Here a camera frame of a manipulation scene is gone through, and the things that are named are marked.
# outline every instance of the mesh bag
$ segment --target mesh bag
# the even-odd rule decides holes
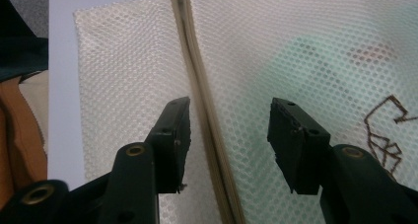
[[[121,146],[145,140],[166,103],[192,97],[171,0],[78,11],[75,20],[85,170],[91,181],[111,170]],[[160,220],[220,223],[193,101],[190,123],[183,178],[188,187],[180,195],[160,195]]]
[[[273,97],[295,102],[418,188],[418,0],[191,0],[248,223],[322,223],[290,194],[266,140]]]

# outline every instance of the black plastic part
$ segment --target black plastic part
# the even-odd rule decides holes
[[[347,148],[360,151],[361,156],[350,155]],[[326,168],[335,181],[332,186],[340,190],[347,210],[338,210],[341,206],[322,206],[326,223],[418,223],[417,207],[368,152],[351,145],[337,145],[327,161]],[[322,198],[328,199],[333,194]],[[333,216],[325,215],[326,209]]]
[[[189,105],[190,98],[169,102],[145,139],[154,148],[158,193],[180,191],[190,147]]]
[[[159,223],[153,147],[128,144],[117,152],[99,223]]]
[[[61,223],[68,187],[56,180],[38,182],[15,194],[0,212],[0,223]]]
[[[329,133],[298,105],[273,99],[267,140],[291,191],[317,194],[329,139]]]
[[[327,224],[347,224],[350,218],[340,190],[337,186],[330,186],[322,190],[320,207]]]
[[[414,205],[418,208],[418,191],[409,187],[405,187],[403,185],[400,185],[400,187],[402,188],[403,192],[409,197],[412,203],[414,203]]]
[[[70,191],[62,223],[98,223],[110,173]]]

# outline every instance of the screw hole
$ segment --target screw hole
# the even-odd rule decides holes
[[[36,187],[28,192],[22,199],[22,203],[26,205],[34,205],[45,201],[54,192],[54,187],[50,184],[45,184],[40,187]]]
[[[125,223],[130,222],[135,217],[135,213],[131,211],[123,211],[117,216],[119,222]]]
[[[132,147],[126,150],[126,155],[128,156],[138,156],[145,152],[145,148],[141,145],[133,145]]]
[[[363,157],[363,153],[356,148],[345,147],[345,148],[342,149],[342,151],[344,152],[345,155],[347,155],[351,158],[362,158]]]
[[[316,129],[310,129],[310,133],[314,134],[314,135],[317,135],[317,134],[319,134],[319,131],[317,131]]]

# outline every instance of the beige zipper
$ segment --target beige zipper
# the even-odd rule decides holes
[[[224,223],[245,223],[197,44],[190,0],[172,0],[172,4],[222,220]]]

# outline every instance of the dark cloth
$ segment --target dark cloth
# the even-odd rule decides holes
[[[0,82],[48,69],[48,39],[0,37]]]
[[[10,0],[0,0],[0,37],[34,37]]]

